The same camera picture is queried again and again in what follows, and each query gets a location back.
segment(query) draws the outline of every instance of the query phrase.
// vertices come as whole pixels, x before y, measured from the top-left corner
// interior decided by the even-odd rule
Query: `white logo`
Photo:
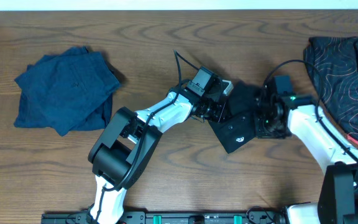
[[[244,137],[241,137],[241,138],[237,138],[236,141],[237,142],[242,142],[244,140]]]

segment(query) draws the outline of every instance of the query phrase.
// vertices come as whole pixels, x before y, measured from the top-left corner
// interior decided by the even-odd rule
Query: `white wall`
[[[0,0],[0,11],[358,9],[358,0]]]

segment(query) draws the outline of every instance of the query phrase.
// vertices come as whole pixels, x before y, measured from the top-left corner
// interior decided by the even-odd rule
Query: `wooden tabletop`
[[[113,112],[149,107],[177,84],[176,49],[226,79],[261,85],[279,63],[303,58],[308,38],[358,35],[358,11],[0,12],[0,223],[39,223],[46,211],[94,202],[87,161],[102,130],[21,129],[15,77],[71,46],[103,51],[120,71]],[[195,75],[183,65],[183,78]],[[314,93],[303,65],[287,65],[298,93]],[[247,210],[317,201],[321,169],[296,137],[254,139],[226,154],[207,123],[164,133],[125,205],[165,210]]]

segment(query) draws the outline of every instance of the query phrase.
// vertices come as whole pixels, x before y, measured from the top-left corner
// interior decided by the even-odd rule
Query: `red object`
[[[358,145],[358,140],[352,138],[352,136],[350,136],[349,134],[346,135],[346,139]]]

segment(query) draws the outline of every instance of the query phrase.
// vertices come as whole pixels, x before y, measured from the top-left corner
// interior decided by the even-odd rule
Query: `blue cloth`
[[[69,131],[103,129],[110,122],[112,93],[119,82],[100,52],[72,47],[44,55],[15,79],[22,89],[17,128]]]

